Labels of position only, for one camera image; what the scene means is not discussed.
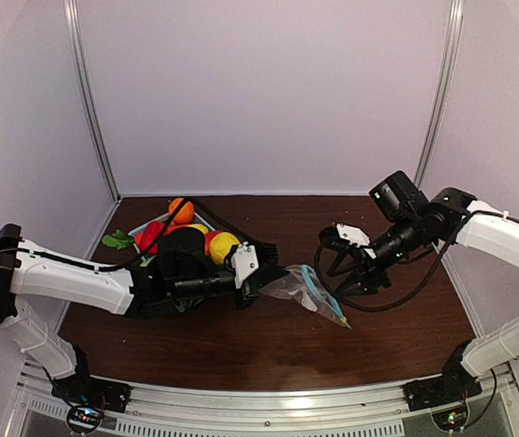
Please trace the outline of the clear zip top bag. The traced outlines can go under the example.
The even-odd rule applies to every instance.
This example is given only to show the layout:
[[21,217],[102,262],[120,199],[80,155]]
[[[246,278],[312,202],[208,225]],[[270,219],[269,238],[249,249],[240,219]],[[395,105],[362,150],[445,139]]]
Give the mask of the clear zip top bag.
[[295,300],[305,310],[350,329],[339,302],[324,289],[315,269],[307,264],[291,265],[286,274],[263,287],[260,292],[279,300]]

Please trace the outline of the orange fruit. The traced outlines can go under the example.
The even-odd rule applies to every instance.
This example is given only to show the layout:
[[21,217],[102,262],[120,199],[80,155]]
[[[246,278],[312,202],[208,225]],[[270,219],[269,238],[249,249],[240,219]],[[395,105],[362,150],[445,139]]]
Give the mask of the orange fruit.
[[195,217],[195,207],[191,201],[174,198],[168,205],[168,214],[176,225],[190,224]]

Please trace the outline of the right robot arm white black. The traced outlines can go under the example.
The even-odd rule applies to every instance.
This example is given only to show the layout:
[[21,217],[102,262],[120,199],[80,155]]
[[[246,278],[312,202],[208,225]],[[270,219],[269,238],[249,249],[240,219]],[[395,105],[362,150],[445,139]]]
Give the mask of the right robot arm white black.
[[[370,192],[371,198],[391,226],[375,239],[359,228],[337,224],[323,229],[314,260],[324,250],[336,257],[327,271],[318,271],[320,282],[342,277],[342,283],[327,291],[338,301],[363,312],[384,312],[415,297],[429,282],[428,271],[416,288],[391,304],[359,305],[350,295],[374,295],[391,285],[388,269],[403,263],[421,247],[440,245],[443,256],[452,245],[476,249],[519,269],[519,219],[492,208],[457,188],[445,188],[433,199],[425,197],[410,178],[398,170]],[[441,401],[455,401],[470,381],[500,364],[519,358],[519,316],[493,332],[459,347],[435,382]]]

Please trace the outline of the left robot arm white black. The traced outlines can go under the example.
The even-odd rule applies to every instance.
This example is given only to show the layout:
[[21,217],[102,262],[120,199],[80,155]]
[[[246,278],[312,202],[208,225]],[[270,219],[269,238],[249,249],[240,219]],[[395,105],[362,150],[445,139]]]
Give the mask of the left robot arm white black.
[[68,257],[23,239],[20,227],[0,230],[0,329],[40,363],[80,404],[93,402],[99,386],[84,352],[62,340],[35,313],[27,295],[81,303],[131,319],[156,319],[182,303],[231,296],[247,308],[260,290],[287,276],[276,246],[258,241],[229,245],[215,262],[200,230],[185,227],[156,239],[146,266],[99,264]]

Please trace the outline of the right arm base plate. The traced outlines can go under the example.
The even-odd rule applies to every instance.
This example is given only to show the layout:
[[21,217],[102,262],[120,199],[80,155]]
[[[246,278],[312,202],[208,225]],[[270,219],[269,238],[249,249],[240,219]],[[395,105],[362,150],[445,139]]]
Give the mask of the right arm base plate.
[[407,382],[403,386],[404,396],[411,412],[433,409],[450,403],[461,402],[483,392],[476,379],[440,375],[424,380]]

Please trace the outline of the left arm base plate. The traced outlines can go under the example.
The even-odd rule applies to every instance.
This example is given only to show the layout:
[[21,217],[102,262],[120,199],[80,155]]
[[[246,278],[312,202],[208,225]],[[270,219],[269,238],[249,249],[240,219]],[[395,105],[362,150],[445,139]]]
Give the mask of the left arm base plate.
[[67,405],[82,405],[99,411],[125,412],[131,387],[122,382],[73,375],[64,379],[50,379],[52,395]]

